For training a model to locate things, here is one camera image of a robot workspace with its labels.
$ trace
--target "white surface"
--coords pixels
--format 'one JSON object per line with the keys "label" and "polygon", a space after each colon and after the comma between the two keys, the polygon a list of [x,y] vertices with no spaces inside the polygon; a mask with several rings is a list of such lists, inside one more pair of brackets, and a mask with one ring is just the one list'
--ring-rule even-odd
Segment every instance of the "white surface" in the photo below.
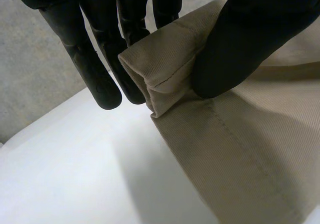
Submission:
{"label": "white surface", "polygon": [[215,224],[151,121],[87,89],[0,149],[1,224]]}

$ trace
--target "robotic hand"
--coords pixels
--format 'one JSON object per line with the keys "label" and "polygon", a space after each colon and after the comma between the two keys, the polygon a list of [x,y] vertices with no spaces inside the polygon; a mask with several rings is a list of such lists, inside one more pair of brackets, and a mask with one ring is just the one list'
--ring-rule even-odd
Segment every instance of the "robotic hand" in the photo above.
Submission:
{"label": "robotic hand", "polygon": [[[84,26],[82,10],[88,18],[97,43],[115,78],[130,102],[142,104],[144,96],[126,73],[118,54],[127,45],[146,37],[147,0],[118,0],[120,22],[125,39],[118,28],[117,0],[22,0],[27,6],[39,9],[52,30],[61,39],[78,72],[103,109],[121,104],[122,95],[100,61]],[[182,0],[153,0],[157,27],[178,18]]]}
{"label": "robotic hand", "polygon": [[320,14],[320,0],[228,0],[196,57],[191,85],[202,98],[240,84]]}
{"label": "robotic hand", "polygon": [[22,1],[33,9],[39,9],[59,36],[97,104],[103,109],[114,109],[121,104],[122,95],[93,48],[84,26],[81,7],[104,57],[129,101],[134,104],[145,102],[144,96],[118,60],[118,54],[127,48],[127,44],[118,28],[116,0]]}

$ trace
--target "gray concrete surface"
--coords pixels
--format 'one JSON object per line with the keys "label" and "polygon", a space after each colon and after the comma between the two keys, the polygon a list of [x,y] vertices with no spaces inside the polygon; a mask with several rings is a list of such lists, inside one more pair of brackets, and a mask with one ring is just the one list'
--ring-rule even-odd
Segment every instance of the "gray concrete surface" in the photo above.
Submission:
{"label": "gray concrete surface", "polygon": [[[211,0],[183,0],[180,15]],[[0,0],[0,142],[85,88],[59,38],[37,10]],[[155,31],[152,3],[146,24]],[[105,65],[106,61],[92,42]]]}

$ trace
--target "khaki cloth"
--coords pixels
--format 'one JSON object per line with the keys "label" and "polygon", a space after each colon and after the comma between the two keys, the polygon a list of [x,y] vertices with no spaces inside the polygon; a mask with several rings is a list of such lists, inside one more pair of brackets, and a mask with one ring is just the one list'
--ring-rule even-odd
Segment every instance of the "khaki cloth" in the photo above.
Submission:
{"label": "khaki cloth", "polygon": [[190,73],[225,1],[193,11],[119,58],[220,223],[301,224],[320,203],[320,19],[241,85],[203,100],[190,88]]}

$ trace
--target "stitching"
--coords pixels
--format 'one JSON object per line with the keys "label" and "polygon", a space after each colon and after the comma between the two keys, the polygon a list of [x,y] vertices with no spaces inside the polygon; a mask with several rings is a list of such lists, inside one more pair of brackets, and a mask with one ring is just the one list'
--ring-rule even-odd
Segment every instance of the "stitching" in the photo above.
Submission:
{"label": "stitching", "polygon": [[[196,33],[194,30],[192,30],[192,29],[190,29],[190,28],[188,28],[188,27],[186,27],[186,26],[184,26],[184,25],[182,25],[182,24],[180,24],[180,23],[178,23],[178,22],[174,22],[174,24],[177,25],[177,26],[179,26],[179,27],[182,27],[182,28],[185,28],[185,29],[189,30],[189,31],[193,34],[194,39],[195,39],[195,40],[197,39],[197,33]],[[165,79],[164,81],[158,83],[156,86],[154,86],[154,88],[157,88],[157,87],[160,86],[161,84],[167,82],[167,81],[168,81],[169,79],[171,79],[181,68],[183,68],[186,64],[190,63],[190,62],[195,58],[195,54],[198,53],[198,51],[200,50],[199,48],[196,48],[196,47],[197,47],[197,42],[196,42],[196,44],[195,44],[195,50],[194,50],[194,52],[193,52],[194,55],[193,55],[187,62],[185,62],[183,65],[181,65],[175,72],[173,72],[173,74],[172,74],[171,76],[169,76],[169,77],[168,77],[167,79]]]}
{"label": "stitching", "polygon": [[192,56],[191,59],[189,59],[187,62],[185,62],[182,66],[180,66],[169,78],[167,78],[166,80],[162,81],[161,83],[158,83],[155,88],[157,88],[159,85],[167,82],[169,79],[171,79],[181,68],[183,68],[186,64],[188,64],[189,62],[191,62],[194,59],[195,55]]}
{"label": "stitching", "polygon": [[287,199],[287,197],[281,192],[280,188],[278,187],[277,183],[273,183],[270,179],[270,175],[263,169],[262,165],[259,163],[259,161],[257,159],[255,159],[253,157],[252,154],[250,154],[248,152],[248,149],[245,148],[243,146],[243,143],[239,140],[239,138],[230,130],[230,128],[224,123],[224,121],[222,120],[222,118],[215,112],[215,110],[212,107],[213,102],[211,102],[211,105],[209,105],[210,110],[212,111],[213,115],[218,119],[218,121],[222,124],[222,126],[224,127],[224,129],[226,129],[226,131],[229,133],[229,135],[236,141],[236,143],[252,158],[252,160],[256,163],[256,167],[263,173],[264,176],[266,176],[269,180],[269,182],[271,183],[271,185],[273,186],[273,188],[275,188],[275,191],[277,193],[280,193],[283,201],[286,203],[286,205],[293,211],[293,213],[295,214],[295,218],[298,221],[298,218],[301,219],[302,216],[301,214],[295,209],[295,207],[293,207],[292,205],[290,205],[290,201]]}

